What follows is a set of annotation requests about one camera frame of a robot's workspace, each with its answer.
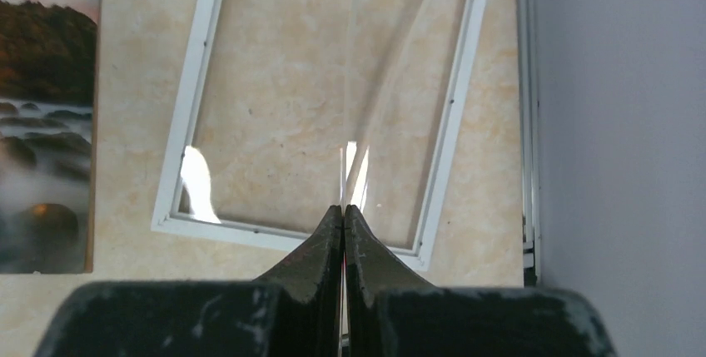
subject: metal frame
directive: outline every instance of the metal frame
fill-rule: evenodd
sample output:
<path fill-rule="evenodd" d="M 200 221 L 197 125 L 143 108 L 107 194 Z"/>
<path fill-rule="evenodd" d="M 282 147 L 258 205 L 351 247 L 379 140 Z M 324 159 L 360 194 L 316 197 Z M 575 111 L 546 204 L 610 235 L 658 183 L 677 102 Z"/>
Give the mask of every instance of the metal frame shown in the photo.
<path fill-rule="evenodd" d="M 520 67 L 520 127 L 522 135 L 522 193 L 525 217 L 525 268 L 534 267 L 539 280 L 541 248 L 539 226 L 539 96 L 536 75 L 534 0 L 517 0 L 517 35 Z"/>
<path fill-rule="evenodd" d="M 253 245 L 283 251 L 292 251 L 309 234 L 259 226 L 246 222 L 197 221 L 188 214 L 177 211 L 182 183 L 181 159 L 193 139 L 204 81 L 211 56 L 211 45 L 216 32 L 222 0 L 197 0 L 186 57 L 181 72 L 179 91 L 172 117 L 162 175 L 157 190 L 152 230 L 183 236 L 224 240 L 243 245 Z M 412 249 L 391 247 L 395 255 L 413 270 L 427 270 L 444 204 L 451 163 L 455 152 L 461 118 L 470 85 L 475 52 L 478 47 L 480 26 L 486 0 L 465 0 L 465 8 L 456 43 L 453 67 L 446 92 L 446 104 L 430 175 L 421 207 Z"/>

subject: canvas print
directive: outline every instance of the canvas print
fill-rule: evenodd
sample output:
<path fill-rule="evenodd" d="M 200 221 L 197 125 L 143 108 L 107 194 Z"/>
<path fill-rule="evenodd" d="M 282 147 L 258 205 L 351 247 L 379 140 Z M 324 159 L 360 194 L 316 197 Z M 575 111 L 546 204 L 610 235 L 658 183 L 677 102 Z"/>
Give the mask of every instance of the canvas print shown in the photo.
<path fill-rule="evenodd" d="M 0 274 L 87 266 L 100 0 L 0 0 Z"/>

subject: dark mountain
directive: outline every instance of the dark mountain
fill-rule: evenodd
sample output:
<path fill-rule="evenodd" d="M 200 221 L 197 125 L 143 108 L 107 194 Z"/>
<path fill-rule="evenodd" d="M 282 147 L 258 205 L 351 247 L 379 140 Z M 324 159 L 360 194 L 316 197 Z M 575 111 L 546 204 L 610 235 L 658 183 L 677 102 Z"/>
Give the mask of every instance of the dark mountain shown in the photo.
<path fill-rule="evenodd" d="M 0 1 L 0 97 L 92 105 L 96 45 L 81 12 Z"/>

